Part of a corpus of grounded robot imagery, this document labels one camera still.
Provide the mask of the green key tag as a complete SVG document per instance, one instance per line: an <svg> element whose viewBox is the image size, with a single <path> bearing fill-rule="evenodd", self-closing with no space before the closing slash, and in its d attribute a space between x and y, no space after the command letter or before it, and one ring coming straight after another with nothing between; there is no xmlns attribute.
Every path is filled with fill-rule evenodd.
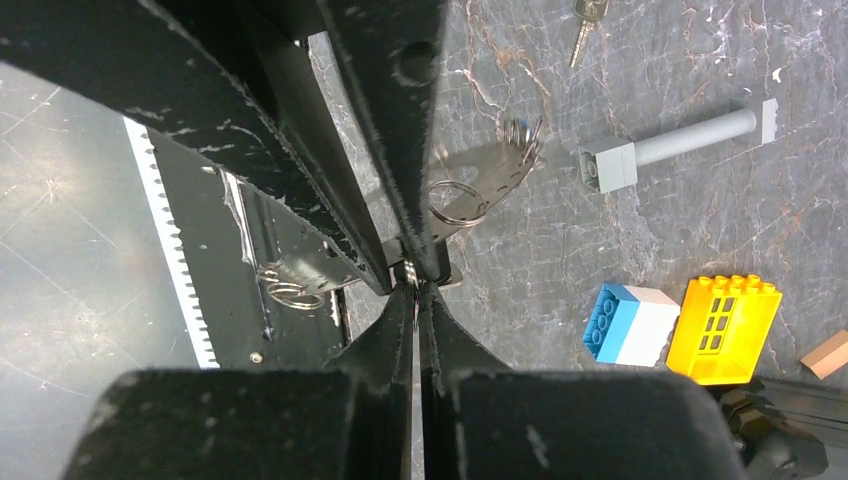
<svg viewBox="0 0 848 480"><path fill-rule="evenodd" d="M609 0L576 0L574 2L573 11L579 20L579 29L569 60L570 68L574 69L579 65L590 34L606 16L608 10Z"/></svg>

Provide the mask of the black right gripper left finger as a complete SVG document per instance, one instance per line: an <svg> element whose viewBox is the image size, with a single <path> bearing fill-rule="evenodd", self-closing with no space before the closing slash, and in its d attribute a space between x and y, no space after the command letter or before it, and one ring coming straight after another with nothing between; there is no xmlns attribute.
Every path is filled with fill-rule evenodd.
<svg viewBox="0 0 848 480"><path fill-rule="evenodd" d="M319 369L142 370L96 402L68 479L406 479L416 290Z"/></svg>

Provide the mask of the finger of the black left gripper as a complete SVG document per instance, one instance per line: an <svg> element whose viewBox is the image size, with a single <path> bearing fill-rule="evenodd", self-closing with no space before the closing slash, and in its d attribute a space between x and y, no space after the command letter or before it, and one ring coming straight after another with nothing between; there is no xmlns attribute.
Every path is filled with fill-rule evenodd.
<svg viewBox="0 0 848 480"><path fill-rule="evenodd" d="M391 279L306 52L245 1L5 1L1 58L224 168Z"/></svg>
<svg viewBox="0 0 848 480"><path fill-rule="evenodd" d="M448 4L321 1L318 9L407 258L433 280L426 184Z"/></svg>

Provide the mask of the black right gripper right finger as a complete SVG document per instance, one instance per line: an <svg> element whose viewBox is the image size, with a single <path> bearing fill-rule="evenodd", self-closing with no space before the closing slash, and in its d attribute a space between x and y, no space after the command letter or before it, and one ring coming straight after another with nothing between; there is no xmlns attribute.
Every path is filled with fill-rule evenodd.
<svg viewBox="0 0 848 480"><path fill-rule="evenodd" d="M713 398L662 371L519 371L420 290L429 479L741 479Z"/></svg>

